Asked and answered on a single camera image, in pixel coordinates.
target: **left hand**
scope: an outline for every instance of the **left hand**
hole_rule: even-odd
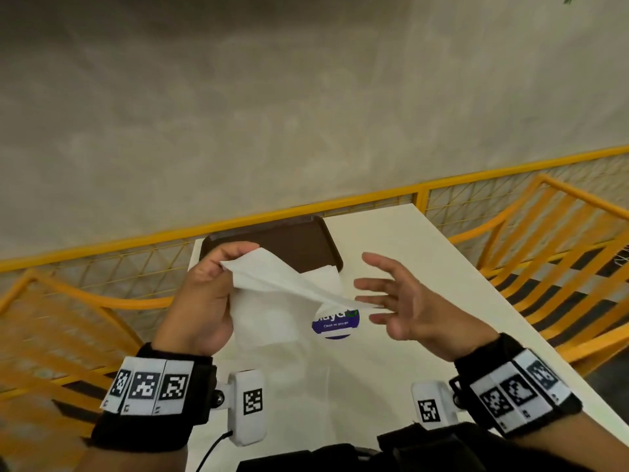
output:
[[[155,334],[155,350],[212,356],[233,333],[229,295],[232,272],[220,262],[249,253],[258,244],[232,242],[217,246],[186,275]]]

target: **forearm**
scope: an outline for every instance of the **forearm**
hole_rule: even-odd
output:
[[[174,452],[142,454],[91,447],[74,472],[184,472],[187,447]]]
[[[629,464],[629,447],[584,412],[566,416],[514,442],[550,452],[596,472],[625,471]]]

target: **tabletop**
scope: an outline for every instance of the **tabletop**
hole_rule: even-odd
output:
[[[325,222],[345,263],[340,275],[347,297],[357,294],[354,278],[386,277],[361,260],[363,252],[401,261],[426,286],[533,349],[583,401],[586,412],[629,445],[625,422],[414,205],[339,215]],[[215,356],[215,364],[219,380],[230,371],[261,368],[269,393],[266,438],[247,447],[224,441],[204,466],[213,471],[233,471],[248,458],[328,444],[377,448],[377,435],[416,421],[413,382],[447,381],[456,375],[452,364],[420,344],[389,339],[384,327],[371,324],[366,315],[354,334],[339,341],[312,338],[246,354],[231,340]],[[459,417],[470,420],[467,413]],[[194,428],[188,471],[196,469],[226,428],[225,411],[212,412],[206,425]]]

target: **yellow metal chair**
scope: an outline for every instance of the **yellow metal chair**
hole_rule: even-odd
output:
[[[105,374],[143,343],[114,310],[171,301],[107,298],[24,273],[0,300],[0,456],[11,469],[78,461],[112,381]]]
[[[520,312],[534,309],[526,316],[533,325],[547,318],[583,285],[594,282],[588,295],[540,331],[547,340],[565,333],[629,279],[629,262],[609,278],[596,276],[629,244],[629,211],[545,174],[534,178],[502,213],[475,229],[450,237],[450,241],[460,244],[485,234],[488,238],[477,268],[499,289],[506,281],[512,281],[501,290],[505,298],[518,293],[534,275],[539,280],[525,298],[514,304]],[[597,248],[600,251],[584,268],[571,269],[584,253]],[[559,262],[549,268],[550,261]],[[512,274],[518,275],[514,281]],[[540,298],[543,301],[543,295],[548,296],[548,290],[558,282],[563,283],[559,290],[536,307],[536,302]],[[585,376],[629,345],[629,325],[609,330],[621,323],[628,312],[629,295],[556,346],[557,351]]]

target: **concrete wall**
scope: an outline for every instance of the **concrete wall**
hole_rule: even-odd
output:
[[[0,0],[0,258],[629,142],[629,0]]]

